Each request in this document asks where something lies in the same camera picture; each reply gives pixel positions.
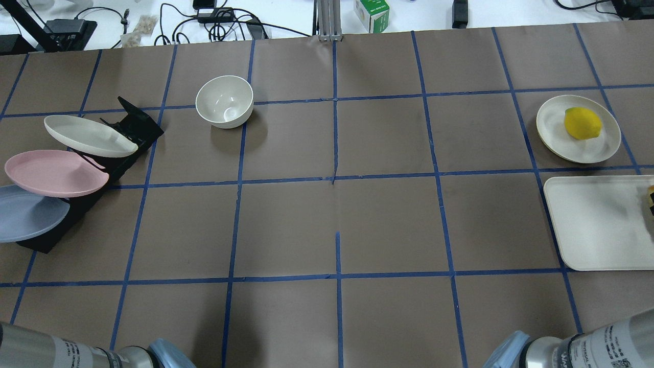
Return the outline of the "white rectangular tray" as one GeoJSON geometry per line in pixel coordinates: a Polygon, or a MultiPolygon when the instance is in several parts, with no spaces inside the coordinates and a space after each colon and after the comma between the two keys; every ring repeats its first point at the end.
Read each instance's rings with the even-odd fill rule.
{"type": "Polygon", "coordinates": [[[560,255],[577,271],[652,270],[652,175],[549,178],[544,195],[560,255]]]}

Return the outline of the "white round plate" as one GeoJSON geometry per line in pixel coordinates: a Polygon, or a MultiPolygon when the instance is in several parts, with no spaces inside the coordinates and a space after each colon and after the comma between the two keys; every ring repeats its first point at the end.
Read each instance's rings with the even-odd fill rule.
{"type": "Polygon", "coordinates": [[[622,134],[613,115],[585,97],[550,98],[536,114],[536,128],[544,145],[565,160],[590,165],[614,156],[622,134]]]}

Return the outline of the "pink plate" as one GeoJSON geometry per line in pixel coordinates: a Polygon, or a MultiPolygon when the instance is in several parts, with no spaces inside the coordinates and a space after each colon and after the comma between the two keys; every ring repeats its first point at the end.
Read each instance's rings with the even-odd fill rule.
{"type": "Polygon", "coordinates": [[[33,150],[9,158],[7,176],[26,191],[37,195],[74,198],[95,193],[109,175],[90,160],[63,150],[33,150]]]}

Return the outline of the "beige ceramic bowl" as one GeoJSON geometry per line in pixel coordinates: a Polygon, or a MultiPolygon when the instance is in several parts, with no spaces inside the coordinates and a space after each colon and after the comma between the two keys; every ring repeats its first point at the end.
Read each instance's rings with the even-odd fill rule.
{"type": "Polygon", "coordinates": [[[214,127],[237,128],[252,115],[254,90],[246,79],[239,76],[215,77],[199,89],[195,109],[214,127]]]}

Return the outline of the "aluminium frame post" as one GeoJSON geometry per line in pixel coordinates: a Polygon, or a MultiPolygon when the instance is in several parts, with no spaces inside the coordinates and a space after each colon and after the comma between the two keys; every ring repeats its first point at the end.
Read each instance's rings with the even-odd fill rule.
{"type": "Polygon", "coordinates": [[[313,32],[320,41],[341,41],[341,1],[314,1],[313,32]]]}

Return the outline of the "yellow lemon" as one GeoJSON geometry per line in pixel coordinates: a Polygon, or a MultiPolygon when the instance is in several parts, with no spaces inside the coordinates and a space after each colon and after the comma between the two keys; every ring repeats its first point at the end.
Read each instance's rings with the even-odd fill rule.
{"type": "Polygon", "coordinates": [[[590,140],[600,136],[602,119],[596,112],[584,107],[566,109],[564,116],[566,132],[577,140],[590,140]]]}

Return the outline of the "blue plate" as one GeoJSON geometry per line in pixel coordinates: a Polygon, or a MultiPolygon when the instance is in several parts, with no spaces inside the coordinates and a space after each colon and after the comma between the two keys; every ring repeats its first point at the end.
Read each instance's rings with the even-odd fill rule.
{"type": "Polygon", "coordinates": [[[37,195],[19,186],[1,187],[1,243],[28,240],[55,228],[68,214],[70,204],[37,195]]]}

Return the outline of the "black power adapter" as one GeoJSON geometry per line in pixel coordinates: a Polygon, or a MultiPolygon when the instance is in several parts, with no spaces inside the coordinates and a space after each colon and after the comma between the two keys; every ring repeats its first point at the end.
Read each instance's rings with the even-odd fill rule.
{"type": "Polygon", "coordinates": [[[214,8],[211,12],[201,12],[198,10],[195,19],[200,24],[233,23],[236,22],[236,15],[232,8],[222,7],[214,8]]]}

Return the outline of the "cream plate in rack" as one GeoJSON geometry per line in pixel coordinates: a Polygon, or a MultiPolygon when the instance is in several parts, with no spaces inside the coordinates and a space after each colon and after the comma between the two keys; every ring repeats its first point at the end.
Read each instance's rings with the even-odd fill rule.
{"type": "Polygon", "coordinates": [[[138,151],[138,145],[106,124],[70,115],[44,117],[49,135],[72,149],[100,157],[121,158],[138,151]]]}

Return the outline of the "green white carton box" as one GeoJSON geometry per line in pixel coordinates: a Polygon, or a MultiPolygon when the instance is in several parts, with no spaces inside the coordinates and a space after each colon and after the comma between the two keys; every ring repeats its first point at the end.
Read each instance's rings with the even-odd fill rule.
{"type": "Polygon", "coordinates": [[[390,5],[386,1],[354,1],[354,12],[367,33],[383,33],[388,28],[390,5]]]}

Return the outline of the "black plate rack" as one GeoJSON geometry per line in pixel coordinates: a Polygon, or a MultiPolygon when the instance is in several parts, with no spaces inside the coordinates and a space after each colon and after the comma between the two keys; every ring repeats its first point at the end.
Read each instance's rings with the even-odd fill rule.
{"type": "Polygon", "coordinates": [[[33,150],[7,160],[5,172],[14,184],[52,200],[63,211],[54,223],[18,236],[18,245],[49,253],[163,135],[149,114],[122,97],[118,101],[126,116],[117,123],[71,115],[45,117],[47,132],[67,150],[33,150]]]}

